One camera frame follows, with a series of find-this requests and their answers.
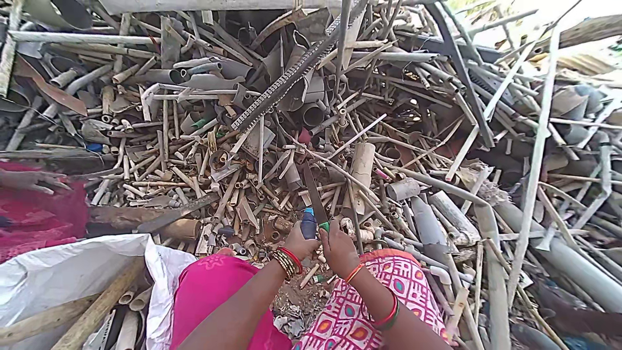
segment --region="dirt ground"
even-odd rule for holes
[[[293,277],[290,282],[283,283],[272,302],[271,308],[275,316],[276,326],[281,326],[281,331],[288,334],[292,340],[300,339],[311,327],[332,292],[332,286],[326,281],[332,277],[333,272],[328,269],[323,271],[322,267],[326,267],[326,265],[321,263],[320,269],[315,272],[315,276],[321,275],[323,281],[314,283],[311,279],[304,288],[300,288],[300,283],[306,274],[318,262],[308,259],[303,261],[303,266],[305,266],[303,274]]]

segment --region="patterned fabric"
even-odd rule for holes
[[[447,341],[434,295],[412,255],[382,249],[362,255],[361,261],[383,285],[391,288],[402,304]],[[340,278],[324,310],[293,350],[368,350],[382,345],[382,336],[369,322],[360,295]]]

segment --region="hand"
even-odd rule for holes
[[[324,257],[330,269],[339,277],[347,278],[361,260],[352,240],[339,228],[337,220],[330,221],[330,233],[320,229]]]
[[[314,250],[320,247],[320,242],[317,239],[305,239],[300,230],[300,221],[298,221],[289,232],[287,239],[285,239],[284,247],[302,261],[302,259],[311,255]]]
[[[65,177],[63,174],[46,173],[45,171],[5,171],[0,170],[0,186],[11,189],[32,189],[35,191],[54,194],[54,191],[37,185],[38,182],[71,190],[69,186],[58,179]]]

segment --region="bangle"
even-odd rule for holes
[[[393,295],[393,309],[391,310],[389,316],[372,324],[378,331],[386,331],[387,329],[391,329],[391,327],[395,324],[397,314],[399,313],[399,300],[397,299],[397,296],[389,287],[385,286],[385,288],[387,288]]]
[[[302,263],[300,262],[300,259],[294,255],[294,253],[285,247],[279,247],[276,250],[280,250],[281,252],[287,254],[287,256],[296,264],[296,267],[298,268],[297,274],[300,275],[302,273]]]
[[[354,276],[356,276],[356,274],[364,267],[365,265],[363,265],[362,263],[358,264],[358,266],[352,271],[350,272],[350,274],[348,275],[348,278],[346,278],[346,283],[350,284],[350,281],[352,281],[352,278],[354,278]]]
[[[296,274],[294,263],[292,263],[292,260],[286,253],[281,250],[275,250],[272,253],[272,258],[279,262],[279,265],[281,265],[283,270],[285,270],[285,280],[289,282]]]

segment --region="white bag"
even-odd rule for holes
[[[1,264],[0,327],[104,291],[129,263],[129,257],[137,255],[145,256],[155,281],[147,317],[147,349],[168,350],[178,278],[196,258],[156,245],[150,234],[97,237],[33,250]],[[68,323],[0,349],[48,350],[70,326]]]

